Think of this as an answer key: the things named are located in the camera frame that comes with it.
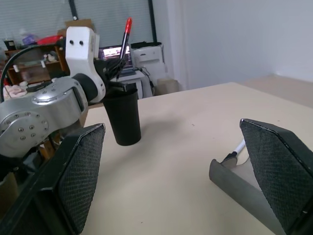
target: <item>shelf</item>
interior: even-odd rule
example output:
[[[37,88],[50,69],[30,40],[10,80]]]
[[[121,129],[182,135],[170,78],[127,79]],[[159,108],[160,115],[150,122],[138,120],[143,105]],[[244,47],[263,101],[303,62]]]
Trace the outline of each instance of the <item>shelf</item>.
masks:
[[[60,63],[60,61],[54,61],[54,62],[45,62],[45,65],[51,65],[51,64],[57,64]],[[23,65],[17,65],[19,70],[28,69],[32,67],[42,67],[42,64],[35,64],[35,65],[29,65],[29,66],[23,66]]]

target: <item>window blind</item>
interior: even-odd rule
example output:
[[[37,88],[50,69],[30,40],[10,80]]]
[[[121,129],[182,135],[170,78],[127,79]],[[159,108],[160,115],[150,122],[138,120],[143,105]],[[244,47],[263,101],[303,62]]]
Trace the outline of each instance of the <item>window blind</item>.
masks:
[[[90,18],[100,35],[100,46],[121,44],[125,23],[133,18],[130,43],[152,42],[152,29],[147,0],[76,0],[79,19]],[[21,43],[21,30],[40,38],[55,35],[72,20],[68,0],[0,0],[0,47],[3,39]]]

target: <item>computer screen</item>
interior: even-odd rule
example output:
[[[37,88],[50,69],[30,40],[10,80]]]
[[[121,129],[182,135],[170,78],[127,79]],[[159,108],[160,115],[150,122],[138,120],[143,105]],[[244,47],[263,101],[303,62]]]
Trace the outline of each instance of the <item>computer screen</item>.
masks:
[[[99,59],[109,60],[113,58],[119,58],[121,49],[122,49],[122,46],[102,47],[99,49]],[[126,47],[125,58],[126,58],[126,65],[124,69],[133,68],[130,46]]]

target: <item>red object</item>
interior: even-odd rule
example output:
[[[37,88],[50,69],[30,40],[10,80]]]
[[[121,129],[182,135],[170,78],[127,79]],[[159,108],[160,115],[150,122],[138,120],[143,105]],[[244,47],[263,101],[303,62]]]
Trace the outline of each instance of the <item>red object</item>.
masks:
[[[44,45],[44,44],[56,43],[61,37],[62,36],[57,35],[57,36],[50,36],[50,37],[42,38],[37,42],[37,44]]]
[[[130,34],[132,29],[133,19],[131,17],[128,18],[126,27],[125,27],[125,33]]]

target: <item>white wall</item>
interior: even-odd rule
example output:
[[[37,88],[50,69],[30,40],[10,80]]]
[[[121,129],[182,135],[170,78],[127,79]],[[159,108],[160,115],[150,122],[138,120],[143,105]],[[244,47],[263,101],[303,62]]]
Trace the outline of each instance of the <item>white wall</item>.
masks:
[[[167,3],[170,66],[186,88],[270,73],[313,81],[312,0],[155,1]]]

